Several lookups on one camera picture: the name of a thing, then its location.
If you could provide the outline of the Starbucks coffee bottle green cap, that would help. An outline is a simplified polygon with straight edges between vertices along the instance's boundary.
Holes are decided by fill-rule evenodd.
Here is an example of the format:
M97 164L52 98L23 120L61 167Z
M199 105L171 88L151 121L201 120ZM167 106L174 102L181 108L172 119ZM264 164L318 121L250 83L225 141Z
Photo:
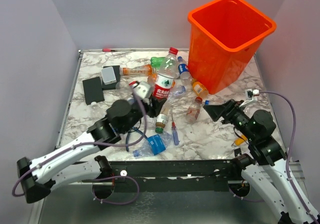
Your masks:
M160 114L156 118L155 122L155 132L157 134L162 134L164 132L164 129L166 127L166 124L169 119L169 111L171 109L171 103L170 101L166 101L163 105Z

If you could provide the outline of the clear red-cap printed bottle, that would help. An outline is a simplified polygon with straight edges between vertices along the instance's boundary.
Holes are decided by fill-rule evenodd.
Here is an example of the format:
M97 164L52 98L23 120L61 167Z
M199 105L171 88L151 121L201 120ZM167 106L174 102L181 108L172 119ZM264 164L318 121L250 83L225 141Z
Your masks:
M197 121L198 116L200 114L202 102L203 102L203 99L198 96L194 99L192 104L189 106L185 116L186 121L189 124L194 124Z

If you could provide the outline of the red label water bottle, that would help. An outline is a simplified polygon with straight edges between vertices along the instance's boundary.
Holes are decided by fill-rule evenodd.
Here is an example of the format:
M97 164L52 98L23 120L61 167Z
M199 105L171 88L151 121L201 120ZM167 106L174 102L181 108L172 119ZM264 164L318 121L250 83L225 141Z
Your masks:
M160 65L152 94L157 99L167 98L174 80L179 77L177 53L178 49L171 47Z

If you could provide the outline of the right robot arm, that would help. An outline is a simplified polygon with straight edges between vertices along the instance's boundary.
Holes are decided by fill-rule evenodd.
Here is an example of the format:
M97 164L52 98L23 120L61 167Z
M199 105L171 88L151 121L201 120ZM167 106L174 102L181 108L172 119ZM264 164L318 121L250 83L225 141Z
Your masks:
M280 144L272 134L276 128L269 111L258 109L248 117L242 102L233 99L221 105L204 105L216 122L232 124L248 140L249 154L232 159L229 173L244 179L262 197L280 224L318 224L320 214L299 186Z

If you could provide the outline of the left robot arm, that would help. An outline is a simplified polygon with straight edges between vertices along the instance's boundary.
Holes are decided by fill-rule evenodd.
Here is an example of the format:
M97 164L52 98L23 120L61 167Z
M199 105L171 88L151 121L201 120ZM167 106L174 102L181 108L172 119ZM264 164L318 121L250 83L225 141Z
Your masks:
M60 186L78 181L103 182L113 177L114 171L105 156L98 155L92 161L82 161L82 158L111 146L119 147L121 134L128 133L141 119L157 117L166 101L166 98L155 97L117 100L105 111L103 118L72 142L39 158L19 159L16 163L18 181L12 195L19 197L16 189L20 185L21 196L32 204Z

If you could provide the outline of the Pepsi bottle beside bin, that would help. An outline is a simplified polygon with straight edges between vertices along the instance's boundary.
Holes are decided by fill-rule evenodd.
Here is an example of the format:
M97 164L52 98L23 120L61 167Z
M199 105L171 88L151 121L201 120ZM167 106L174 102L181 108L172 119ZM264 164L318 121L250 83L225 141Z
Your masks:
M181 82L183 83L184 86L190 85L193 78L190 74L187 62L181 56L178 56L177 63L178 63L178 72L179 72L179 77L181 79Z

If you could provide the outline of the large orange label jug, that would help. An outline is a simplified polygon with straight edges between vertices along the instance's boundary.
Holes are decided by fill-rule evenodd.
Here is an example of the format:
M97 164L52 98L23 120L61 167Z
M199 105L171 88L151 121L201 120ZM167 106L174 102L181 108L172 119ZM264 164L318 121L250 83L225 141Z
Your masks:
M148 83L151 87L154 87L154 86L155 86L155 83L156 83L156 80L157 80L157 76L158 76L157 73L153 73L153 74L151 74L151 75L148 76L148 78L147 78L147 83Z

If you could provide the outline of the crushed clear blue-cap bottle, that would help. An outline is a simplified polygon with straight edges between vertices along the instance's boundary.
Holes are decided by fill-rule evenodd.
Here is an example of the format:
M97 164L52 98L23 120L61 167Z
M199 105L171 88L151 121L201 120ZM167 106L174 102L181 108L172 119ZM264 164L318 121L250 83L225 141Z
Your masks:
M169 92L168 99L181 98L186 94L186 87L184 85L175 85Z

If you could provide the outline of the small orange juice bottle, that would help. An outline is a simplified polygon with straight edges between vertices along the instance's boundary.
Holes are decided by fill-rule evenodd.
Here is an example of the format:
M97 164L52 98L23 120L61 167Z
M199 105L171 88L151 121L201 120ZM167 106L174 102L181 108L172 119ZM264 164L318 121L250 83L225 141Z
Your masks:
M199 81L195 80L192 82L192 90L193 92L200 98L202 99L205 99L208 94L209 94L209 91L207 90L207 88L202 84L200 83Z

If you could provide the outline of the tall orange label tea bottle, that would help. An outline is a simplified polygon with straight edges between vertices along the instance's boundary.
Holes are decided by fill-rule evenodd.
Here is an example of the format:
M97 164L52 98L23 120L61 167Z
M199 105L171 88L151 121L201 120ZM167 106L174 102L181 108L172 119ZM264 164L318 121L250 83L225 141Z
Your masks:
M155 69L150 64L140 65L137 67L121 67L120 74L123 76L150 76L154 73Z

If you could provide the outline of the clear jar metal lid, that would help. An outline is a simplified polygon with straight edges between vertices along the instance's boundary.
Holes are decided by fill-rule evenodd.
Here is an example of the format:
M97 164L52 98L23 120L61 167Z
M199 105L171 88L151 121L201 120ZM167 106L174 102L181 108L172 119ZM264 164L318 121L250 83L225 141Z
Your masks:
M132 95L132 89L126 81L119 81L116 84L115 89L120 98L125 98Z

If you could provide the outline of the crushed blue label water bottle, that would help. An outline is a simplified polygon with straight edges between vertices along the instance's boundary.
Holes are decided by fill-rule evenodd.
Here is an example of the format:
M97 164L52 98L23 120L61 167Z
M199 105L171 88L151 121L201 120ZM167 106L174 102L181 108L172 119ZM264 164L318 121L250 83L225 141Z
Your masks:
M168 132L148 137L143 145L132 152L135 158L152 157L163 153L173 142L173 136Z

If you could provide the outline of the green plastic bottle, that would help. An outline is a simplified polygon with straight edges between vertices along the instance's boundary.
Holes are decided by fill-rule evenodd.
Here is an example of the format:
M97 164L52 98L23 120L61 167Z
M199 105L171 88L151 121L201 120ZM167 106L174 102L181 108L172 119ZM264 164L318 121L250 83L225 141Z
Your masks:
M162 65L163 61L164 61L165 57L151 57L150 58L150 65L155 68L156 70L158 70L160 68L160 66Z

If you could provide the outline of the black flat block front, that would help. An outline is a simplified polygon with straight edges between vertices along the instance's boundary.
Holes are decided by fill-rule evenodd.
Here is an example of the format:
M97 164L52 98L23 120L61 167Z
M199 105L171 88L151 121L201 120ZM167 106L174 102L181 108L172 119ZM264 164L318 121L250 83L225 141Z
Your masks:
M93 102L103 102L105 100L99 76L83 80L82 85L86 105L91 105Z

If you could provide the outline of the red marker pen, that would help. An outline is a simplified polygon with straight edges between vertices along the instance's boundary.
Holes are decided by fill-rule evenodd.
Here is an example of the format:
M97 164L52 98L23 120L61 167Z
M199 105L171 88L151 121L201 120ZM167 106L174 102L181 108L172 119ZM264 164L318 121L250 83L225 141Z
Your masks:
M115 50L115 49L103 48L103 49L102 49L102 52L105 52L105 53L112 53L112 52L118 52L118 51L117 51L117 50Z

